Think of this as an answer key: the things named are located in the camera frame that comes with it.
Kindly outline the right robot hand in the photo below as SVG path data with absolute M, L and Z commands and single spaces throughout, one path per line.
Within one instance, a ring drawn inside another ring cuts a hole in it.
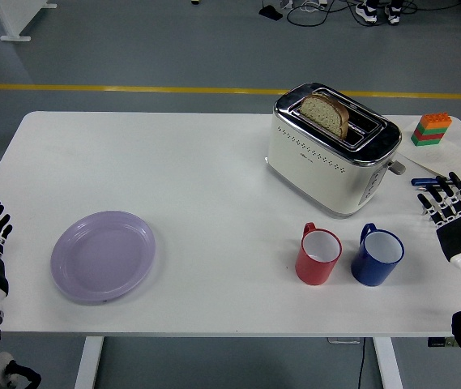
M 437 176 L 417 194 L 423 211 L 436 229 L 438 242 L 446 260 L 461 271 L 461 179 L 450 172 Z

